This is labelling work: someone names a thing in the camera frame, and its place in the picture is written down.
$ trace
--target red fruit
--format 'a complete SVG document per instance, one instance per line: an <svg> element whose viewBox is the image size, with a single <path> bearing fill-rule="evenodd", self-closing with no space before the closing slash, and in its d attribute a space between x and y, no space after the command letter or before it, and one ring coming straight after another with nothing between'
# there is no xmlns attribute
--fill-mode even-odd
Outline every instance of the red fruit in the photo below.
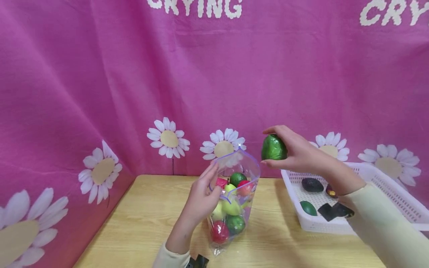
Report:
<svg viewBox="0 0 429 268"><path fill-rule="evenodd" d="M211 226L211 239L217 244L223 244L228 240L230 231L225 222L217 220Z"/></svg>
<svg viewBox="0 0 429 268"><path fill-rule="evenodd" d="M253 188L253 184L250 183L249 181L240 181L237 187L237 193L241 196L248 196L252 193L252 188Z"/></svg>
<svg viewBox="0 0 429 268"><path fill-rule="evenodd" d="M225 186L228 184L228 181L222 178L218 178L216 180L216 185L219 186L222 189L225 189Z"/></svg>

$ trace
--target mesh basket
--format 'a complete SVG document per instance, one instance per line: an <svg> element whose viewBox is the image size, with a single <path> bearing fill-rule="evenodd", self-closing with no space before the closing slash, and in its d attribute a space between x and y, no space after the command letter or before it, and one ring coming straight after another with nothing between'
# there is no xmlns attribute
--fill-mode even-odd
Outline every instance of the mesh basket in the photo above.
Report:
<svg viewBox="0 0 429 268"><path fill-rule="evenodd" d="M372 183L382 190L410 221L410 223L413 224L415 229L419 231L429 231L429 211L389 176L369 164L345 164L351 167L366 182ZM319 212L317 212L317 216L311 216L305 213L302 209L300 205L301 201L310 202L316 209L326 203L329 203L332 206L337 202L336 199L329 197L324 191L321 193L309 193L305 191L301 185L301 181L304 178L315 178L326 188L328 183L325 179L309 173L296 173L287 170L282 170L281 175L290 199L295 207L296 213L298 214L299 223L302 229L309 232L356 235L345 218L338 217L327 222Z"/></svg>

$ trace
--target white letter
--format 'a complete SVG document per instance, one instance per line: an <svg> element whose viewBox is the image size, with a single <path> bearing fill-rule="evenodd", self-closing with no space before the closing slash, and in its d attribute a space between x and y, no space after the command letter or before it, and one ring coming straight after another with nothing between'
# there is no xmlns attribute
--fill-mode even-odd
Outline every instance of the white letter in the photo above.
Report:
<svg viewBox="0 0 429 268"><path fill-rule="evenodd" d="M234 5L233 8L235 12L232 13L230 10L230 3L231 3L231 0L225 0L225 14L230 19L239 18L241 16L241 11L242 11L241 5Z"/></svg>
<svg viewBox="0 0 429 268"><path fill-rule="evenodd" d="M192 4L193 0L182 0L183 4L185 5L186 9L186 16L189 16L190 12L190 5Z"/></svg>
<svg viewBox="0 0 429 268"><path fill-rule="evenodd" d="M204 13L204 0L198 0L198 17L202 18Z"/></svg>
<svg viewBox="0 0 429 268"><path fill-rule="evenodd" d="M214 16L220 18L222 16L222 0L208 0L207 1L207 17L211 18L211 8L213 7Z"/></svg>
<svg viewBox="0 0 429 268"><path fill-rule="evenodd" d="M381 25L385 26L390 21L390 18L392 18L393 24L400 25L402 22L401 14L404 12L406 6L407 2L405 0L392 0L386 14L384 14Z"/></svg>
<svg viewBox="0 0 429 268"><path fill-rule="evenodd" d="M179 15L179 10L177 9L177 0L164 0L165 13L170 12L170 8L173 11L174 15Z"/></svg>
<svg viewBox="0 0 429 268"><path fill-rule="evenodd" d="M380 15L377 14L372 19L368 19L368 12L371 8L376 7L378 10L383 11L387 6L387 3L384 0L372 0L362 9L360 13L360 25L370 26L376 23L380 19Z"/></svg>
<svg viewBox="0 0 429 268"><path fill-rule="evenodd" d="M413 26L413 25L416 25L420 15L429 10L429 2L427 2L422 9L419 9L419 2L417 2L417 0L413 0L411 2L410 7L411 7L411 14L413 15L413 19L411 20L410 25Z"/></svg>
<svg viewBox="0 0 429 268"><path fill-rule="evenodd" d="M153 9L160 9L162 7L161 0L158 0L158 2L154 2L154 0L148 0L148 4Z"/></svg>

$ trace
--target right hand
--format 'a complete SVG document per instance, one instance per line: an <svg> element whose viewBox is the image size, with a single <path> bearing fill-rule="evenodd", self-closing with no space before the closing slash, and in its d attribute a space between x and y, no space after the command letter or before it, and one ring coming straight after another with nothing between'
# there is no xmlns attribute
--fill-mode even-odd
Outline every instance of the right hand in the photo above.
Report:
<svg viewBox="0 0 429 268"><path fill-rule="evenodd" d="M284 160L264 160L261 163L272 169L287 169L294 172L312 173L323 176L335 165L341 164L337 159L311 145L301 135L287 126L272 126L264 134L277 134L287 148Z"/></svg>

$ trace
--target left hand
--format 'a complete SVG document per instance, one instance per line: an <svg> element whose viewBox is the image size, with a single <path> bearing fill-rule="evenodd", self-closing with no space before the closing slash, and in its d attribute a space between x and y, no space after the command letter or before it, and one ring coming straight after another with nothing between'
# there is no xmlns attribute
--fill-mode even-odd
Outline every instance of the left hand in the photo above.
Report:
<svg viewBox="0 0 429 268"><path fill-rule="evenodd" d="M215 186L213 192L207 194L208 185L218 177L218 164L211 163L201 176L192 183L189 197L183 208L181 217L192 226L197 226L215 210L222 188Z"/></svg>

